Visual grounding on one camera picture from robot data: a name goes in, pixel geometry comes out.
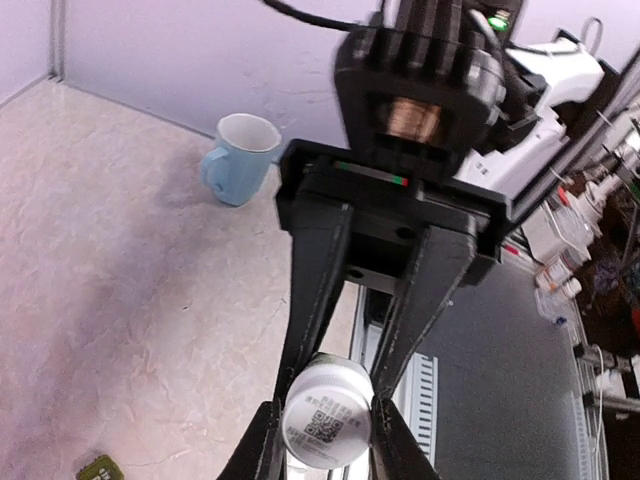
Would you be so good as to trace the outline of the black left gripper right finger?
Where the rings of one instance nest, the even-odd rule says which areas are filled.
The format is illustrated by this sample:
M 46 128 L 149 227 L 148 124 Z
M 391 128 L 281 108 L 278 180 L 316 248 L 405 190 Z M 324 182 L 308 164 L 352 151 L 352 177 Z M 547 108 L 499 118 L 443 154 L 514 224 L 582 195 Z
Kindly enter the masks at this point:
M 370 477 L 377 480 L 440 480 L 391 399 L 372 402 Z

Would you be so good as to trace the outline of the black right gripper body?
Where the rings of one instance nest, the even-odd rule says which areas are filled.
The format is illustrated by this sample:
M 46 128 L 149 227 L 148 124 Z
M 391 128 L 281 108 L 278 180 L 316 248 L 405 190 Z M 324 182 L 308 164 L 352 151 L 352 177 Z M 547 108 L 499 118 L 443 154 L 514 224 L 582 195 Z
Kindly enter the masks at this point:
M 348 141 L 287 145 L 276 195 L 281 228 L 289 233 L 299 200 L 351 205 L 344 284 L 390 295 L 424 230 L 473 229 L 475 257 L 458 287 L 482 282 L 513 226 L 511 202 L 458 174 L 470 155 L 514 142 L 516 72 L 505 45 L 515 3 L 403 1 L 392 25 L 382 11 L 351 23 L 281 1 L 275 8 L 343 33 L 333 80 Z

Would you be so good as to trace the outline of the light blue mug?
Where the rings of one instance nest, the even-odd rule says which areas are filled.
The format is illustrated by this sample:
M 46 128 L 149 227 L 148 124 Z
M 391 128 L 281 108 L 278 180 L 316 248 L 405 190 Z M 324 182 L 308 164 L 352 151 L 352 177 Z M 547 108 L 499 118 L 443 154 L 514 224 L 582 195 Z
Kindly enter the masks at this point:
M 281 144 L 270 121 L 248 113 L 227 115 L 217 124 L 214 149 L 200 163 L 201 181 L 221 203 L 240 207 L 261 188 Z

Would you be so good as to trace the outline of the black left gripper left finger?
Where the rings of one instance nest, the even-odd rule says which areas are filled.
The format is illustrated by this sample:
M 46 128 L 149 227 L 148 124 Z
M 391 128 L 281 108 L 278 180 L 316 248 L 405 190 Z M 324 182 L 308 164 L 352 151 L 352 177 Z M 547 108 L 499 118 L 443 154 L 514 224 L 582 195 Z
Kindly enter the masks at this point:
M 276 480 L 286 478 L 279 399 L 260 404 L 219 480 Z

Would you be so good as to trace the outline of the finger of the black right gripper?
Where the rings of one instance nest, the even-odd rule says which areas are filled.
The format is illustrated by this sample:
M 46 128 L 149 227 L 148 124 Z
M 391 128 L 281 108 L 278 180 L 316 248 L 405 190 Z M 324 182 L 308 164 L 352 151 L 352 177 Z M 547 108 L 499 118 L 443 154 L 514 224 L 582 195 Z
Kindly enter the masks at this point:
M 345 282 L 354 210 L 329 200 L 299 200 L 292 237 L 290 313 L 275 386 L 283 400 L 319 350 Z
M 375 395 L 390 398 L 406 366 L 459 286 L 476 253 L 473 229 L 421 233 L 394 295 L 371 369 Z

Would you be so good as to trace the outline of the green pill organizer box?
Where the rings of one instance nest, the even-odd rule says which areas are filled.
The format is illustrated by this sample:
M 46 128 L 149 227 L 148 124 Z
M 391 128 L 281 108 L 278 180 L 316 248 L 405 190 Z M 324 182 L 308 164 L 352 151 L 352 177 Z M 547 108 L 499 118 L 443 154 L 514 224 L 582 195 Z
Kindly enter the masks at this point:
M 100 455 L 81 468 L 75 475 L 76 480 L 124 480 L 120 467 L 108 456 Z

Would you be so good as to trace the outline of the small white bottle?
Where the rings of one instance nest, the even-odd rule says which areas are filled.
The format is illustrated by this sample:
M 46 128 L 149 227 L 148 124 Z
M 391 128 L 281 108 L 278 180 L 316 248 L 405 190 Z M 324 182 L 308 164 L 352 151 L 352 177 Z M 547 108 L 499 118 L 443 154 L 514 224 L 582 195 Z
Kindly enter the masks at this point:
M 361 364 L 327 353 L 314 355 L 286 396 L 281 430 L 288 452 L 320 470 L 360 459 L 370 446 L 373 396 Z

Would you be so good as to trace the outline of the left aluminium frame post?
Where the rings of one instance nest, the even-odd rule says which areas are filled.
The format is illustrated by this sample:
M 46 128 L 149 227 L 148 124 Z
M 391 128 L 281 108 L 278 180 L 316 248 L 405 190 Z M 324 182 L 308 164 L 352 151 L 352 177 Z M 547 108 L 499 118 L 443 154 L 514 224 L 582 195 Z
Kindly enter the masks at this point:
M 48 79 L 56 83 L 65 80 L 67 0 L 50 1 L 49 72 Z

